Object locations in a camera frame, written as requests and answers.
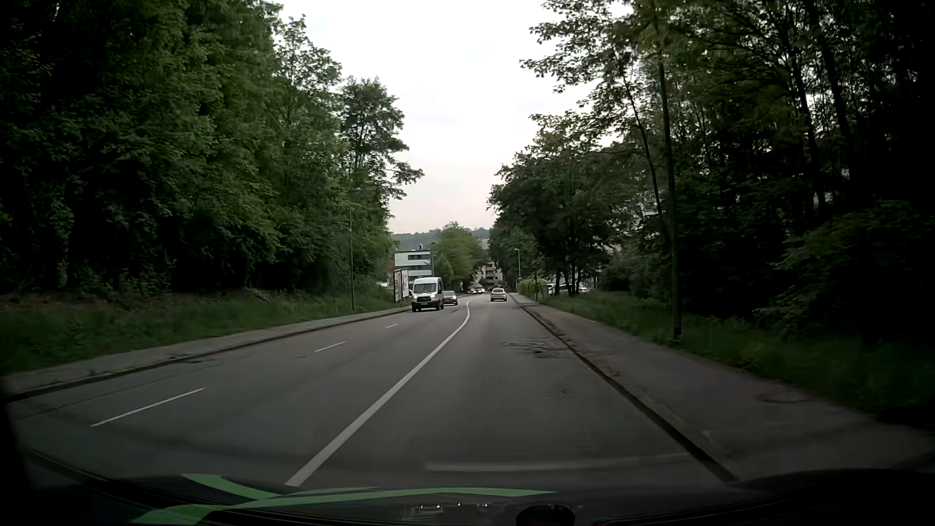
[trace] sky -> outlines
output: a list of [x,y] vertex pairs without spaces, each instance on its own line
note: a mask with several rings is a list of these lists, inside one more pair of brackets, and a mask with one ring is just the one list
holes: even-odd
[[520,68],[551,47],[529,27],[557,20],[542,0],[279,0],[281,16],[306,15],[309,38],[331,51],[342,74],[379,77],[406,114],[397,157],[425,176],[390,204],[392,232],[425,232],[457,221],[490,227],[496,172],[536,133],[533,113],[576,108],[584,89],[553,93],[554,79]]

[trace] manhole cover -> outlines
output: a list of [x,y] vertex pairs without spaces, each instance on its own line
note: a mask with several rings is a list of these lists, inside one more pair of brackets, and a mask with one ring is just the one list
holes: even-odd
[[769,393],[762,393],[755,396],[761,402],[767,403],[801,403],[812,399],[811,396],[801,391],[792,389],[781,389]]

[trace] hill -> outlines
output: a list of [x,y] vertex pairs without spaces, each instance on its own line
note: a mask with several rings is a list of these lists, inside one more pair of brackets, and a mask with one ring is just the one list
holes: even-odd
[[[414,234],[393,234],[393,239],[396,240],[399,244],[399,248],[397,250],[415,250],[419,248],[419,244],[421,244],[423,247],[427,247],[430,242],[438,241],[440,231],[440,228],[433,228],[428,232],[415,232]],[[470,234],[475,238],[486,240],[490,238],[490,229],[474,228],[471,230]]]

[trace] white van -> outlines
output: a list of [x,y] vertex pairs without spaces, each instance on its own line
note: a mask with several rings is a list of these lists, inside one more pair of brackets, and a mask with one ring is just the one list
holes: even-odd
[[412,282],[412,311],[421,311],[428,307],[435,307],[435,310],[445,308],[445,300],[441,296],[443,289],[441,278],[416,278]]

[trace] window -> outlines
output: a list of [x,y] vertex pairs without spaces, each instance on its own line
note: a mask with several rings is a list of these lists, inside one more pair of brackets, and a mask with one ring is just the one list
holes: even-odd
[[437,285],[435,283],[417,283],[412,286],[412,292],[435,292]]

